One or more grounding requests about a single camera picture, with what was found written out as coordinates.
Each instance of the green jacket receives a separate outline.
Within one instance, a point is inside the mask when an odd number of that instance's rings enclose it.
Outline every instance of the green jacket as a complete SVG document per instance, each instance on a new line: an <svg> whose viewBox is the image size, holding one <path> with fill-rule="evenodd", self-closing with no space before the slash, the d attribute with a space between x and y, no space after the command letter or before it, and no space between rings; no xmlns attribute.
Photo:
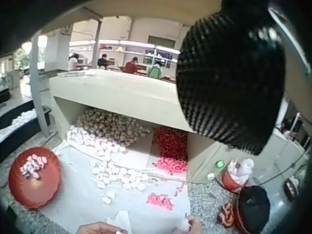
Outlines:
<svg viewBox="0 0 312 234"><path fill-rule="evenodd" d="M147 70L147 76L154 79L162 78L162 70L158 64L151 66Z"/></svg>

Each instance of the green round object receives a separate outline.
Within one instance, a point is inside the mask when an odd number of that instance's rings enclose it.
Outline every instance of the green round object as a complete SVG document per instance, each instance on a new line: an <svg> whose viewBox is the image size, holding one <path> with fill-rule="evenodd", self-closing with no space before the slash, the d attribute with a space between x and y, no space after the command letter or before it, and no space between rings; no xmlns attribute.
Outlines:
<svg viewBox="0 0 312 234"><path fill-rule="evenodd" d="M220 161L216 162L215 165L217 168L222 168L222 167L224 167L224 161L220 160Z"/></svg>

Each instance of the person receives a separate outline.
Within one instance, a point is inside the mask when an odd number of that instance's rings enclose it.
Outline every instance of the person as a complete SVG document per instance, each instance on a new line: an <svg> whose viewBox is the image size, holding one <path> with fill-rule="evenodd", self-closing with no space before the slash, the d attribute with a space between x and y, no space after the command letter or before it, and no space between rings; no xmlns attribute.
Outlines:
<svg viewBox="0 0 312 234"><path fill-rule="evenodd" d="M126 66L123 70L125 73L134 74L137 71L137 57L133 57L133 59L126 63Z"/></svg>
<svg viewBox="0 0 312 234"><path fill-rule="evenodd" d="M68 70L73 71L77 70L77 64L78 64L79 55L73 54L68 61Z"/></svg>
<svg viewBox="0 0 312 234"><path fill-rule="evenodd" d="M97 60L98 67L104 67L107 70L108 62L107 62L107 54L102 54L102 57Z"/></svg>
<svg viewBox="0 0 312 234"><path fill-rule="evenodd" d="M202 226L198 217L189 216L188 221L190 224L189 234L202 234ZM127 234L128 232L122 228L103 223L91 223L82 225L78 228L76 234Z"/></svg>
<svg viewBox="0 0 312 234"><path fill-rule="evenodd" d="M154 79L162 78L161 62L156 61L155 64L147 70L147 76Z"/></svg>

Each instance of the red shirt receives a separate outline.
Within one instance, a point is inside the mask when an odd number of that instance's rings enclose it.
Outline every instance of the red shirt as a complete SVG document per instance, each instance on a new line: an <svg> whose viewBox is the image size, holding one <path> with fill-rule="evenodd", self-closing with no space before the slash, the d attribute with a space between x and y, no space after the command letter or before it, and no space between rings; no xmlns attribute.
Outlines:
<svg viewBox="0 0 312 234"><path fill-rule="evenodd" d="M133 74L134 72L137 71L137 66L134 62L130 61L126 63L126 66L123 70L125 73Z"/></svg>

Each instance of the person in red shirt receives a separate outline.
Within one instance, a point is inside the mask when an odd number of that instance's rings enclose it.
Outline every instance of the person in red shirt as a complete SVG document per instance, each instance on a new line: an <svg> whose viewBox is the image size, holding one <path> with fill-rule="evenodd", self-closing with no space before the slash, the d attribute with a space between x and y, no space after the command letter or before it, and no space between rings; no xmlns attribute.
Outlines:
<svg viewBox="0 0 312 234"><path fill-rule="evenodd" d="M134 74L137 71L137 57L134 57L131 61L126 63L126 66L123 70L125 73Z"/></svg>

